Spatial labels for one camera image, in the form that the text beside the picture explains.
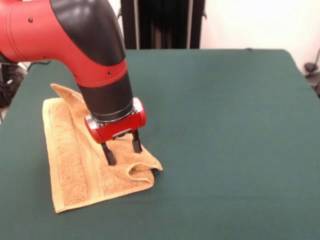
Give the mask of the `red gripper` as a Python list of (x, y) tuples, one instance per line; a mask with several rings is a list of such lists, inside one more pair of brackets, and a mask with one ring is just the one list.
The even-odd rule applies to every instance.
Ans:
[(116, 121), (107, 123), (94, 120), (91, 115), (84, 118), (85, 126), (94, 141), (101, 144), (102, 150), (106, 157), (109, 166), (115, 166), (117, 161), (113, 152), (108, 148), (105, 142), (114, 140), (129, 132), (132, 133), (132, 146), (135, 153), (139, 154), (142, 150), (142, 145), (139, 137), (138, 129), (146, 124), (147, 116), (142, 102), (137, 98), (133, 98), (133, 109), (129, 115)]

